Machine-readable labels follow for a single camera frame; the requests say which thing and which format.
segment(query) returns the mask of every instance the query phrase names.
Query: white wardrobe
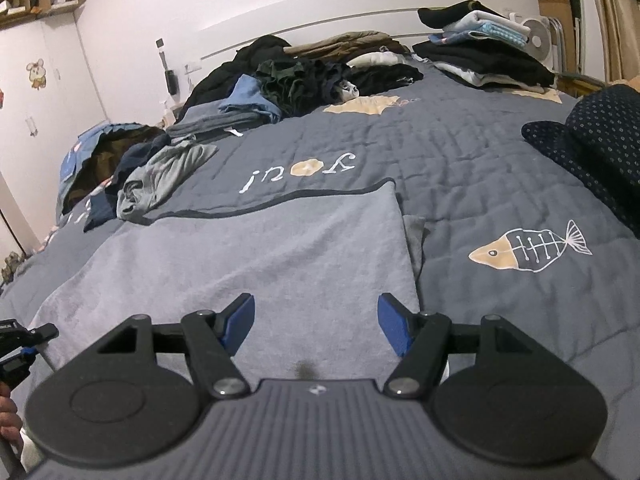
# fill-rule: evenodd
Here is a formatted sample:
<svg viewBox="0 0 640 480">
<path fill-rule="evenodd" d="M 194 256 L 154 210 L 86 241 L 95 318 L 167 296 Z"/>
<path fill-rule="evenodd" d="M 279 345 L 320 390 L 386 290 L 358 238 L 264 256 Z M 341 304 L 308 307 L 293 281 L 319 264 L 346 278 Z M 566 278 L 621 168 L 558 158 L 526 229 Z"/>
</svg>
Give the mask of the white wardrobe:
<svg viewBox="0 0 640 480">
<path fill-rule="evenodd" d="M 0 91 L 0 208 L 31 247 L 55 224 L 63 157 L 106 120 L 72 14 L 0 30 Z"/>
</svg>

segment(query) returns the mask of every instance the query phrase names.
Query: white headboard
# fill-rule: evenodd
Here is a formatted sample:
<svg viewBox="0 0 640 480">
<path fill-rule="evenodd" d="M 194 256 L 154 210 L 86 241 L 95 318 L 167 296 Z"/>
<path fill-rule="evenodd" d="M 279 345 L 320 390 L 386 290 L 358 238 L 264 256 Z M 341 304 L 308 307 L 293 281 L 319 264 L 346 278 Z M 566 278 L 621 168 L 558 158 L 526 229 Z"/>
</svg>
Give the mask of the white headboard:
<svg viewBox="0 0 640 480">
<path fill-rule="evenodd" d="M 284 0 L 251 10 L 196 33 L 194 54 L 203 79 L 236 51 L 265 34 L 275 34 L 290 44 L 319 41 L 350 30 L 379 30 L 407 46 L 432 32 L 418 19 L 419 7 L 447 7 L 463 0 Z"/>
</svg>

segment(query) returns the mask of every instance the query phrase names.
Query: bed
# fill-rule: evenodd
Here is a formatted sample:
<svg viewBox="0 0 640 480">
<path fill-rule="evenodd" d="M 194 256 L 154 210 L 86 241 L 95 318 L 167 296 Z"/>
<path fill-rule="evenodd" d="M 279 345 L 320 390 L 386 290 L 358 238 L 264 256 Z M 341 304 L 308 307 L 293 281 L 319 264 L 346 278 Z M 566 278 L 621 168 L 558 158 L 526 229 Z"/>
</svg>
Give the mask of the bed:
<svg viewBox="0 0 640 480">
<path fill-rule="evenodd" d="M 146 225 L 85 234 L 79 204 L 18 272 L 1 315 L 61 325 L 46 350 L 59 366 L 132 314 L 177 321 L 249 291 L 256 323 L 236 364 L 255 385 L 384 378 L 397 358 L 377 326 L 382 292 L 454 322 L 500 314 L 599 387 L 609 419 L 594 458 L 635 479 L 640 242 L 520 134 L 529 121 L 563 122 L 575 100 L 480 91 L 413 63 L 424 79 L 386 92 L 397 99 L 381 114 L 318 108 L 220 139 Z M 549 231 L 555 252 L 543 244 L 525 261 L 527 241 Z M 505 240 L 522 253 L 511 267 L 490 257 Z M 40 360 L 32 372 L 20 406 L 50 369 Z"/>
</svg>

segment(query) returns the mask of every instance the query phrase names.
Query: fish tail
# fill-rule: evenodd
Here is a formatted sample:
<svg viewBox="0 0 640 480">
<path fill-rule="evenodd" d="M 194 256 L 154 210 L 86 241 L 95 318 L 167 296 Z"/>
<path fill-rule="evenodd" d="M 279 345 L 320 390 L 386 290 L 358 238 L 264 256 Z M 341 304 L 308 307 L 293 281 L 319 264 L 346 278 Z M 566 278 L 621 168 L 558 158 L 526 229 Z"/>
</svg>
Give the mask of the fish tail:
<svg viewBox="0 0 640 480">
<path fill-rule="evenodd" d="M 573 220 L 569 220 L 569 223 L 566 226 L 566 238 L 564 241 L 577 253 L 589 255 L 593 254 L 587 248 L 587 241 L 584 239 L 582 231 L 580 231 L 580 228 L 575 224 Z"/>
</svg>

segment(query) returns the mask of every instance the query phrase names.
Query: white fan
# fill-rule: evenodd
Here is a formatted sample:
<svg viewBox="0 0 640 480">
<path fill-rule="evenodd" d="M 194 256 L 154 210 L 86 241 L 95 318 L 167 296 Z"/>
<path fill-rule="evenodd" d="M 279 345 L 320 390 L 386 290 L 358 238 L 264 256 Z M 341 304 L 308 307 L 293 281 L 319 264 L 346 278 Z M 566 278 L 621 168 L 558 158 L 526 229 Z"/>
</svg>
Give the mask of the white fan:
<svg viewBox="0 0 640 480">
<path fill-rule="evenodd" d="M 557 53 L 554 56 L 549 19 L 546 16 L 523 18 L 516 12 L 509 14 L 509 19 L 531 29 L 529 41 L 527 41 L 527 46 L 524 49 L 525 52 L 537 59 L 549 70 L 554 70 L 556 68 L 554 66 L 554 57 L 557 59 Z"/>
</svg>

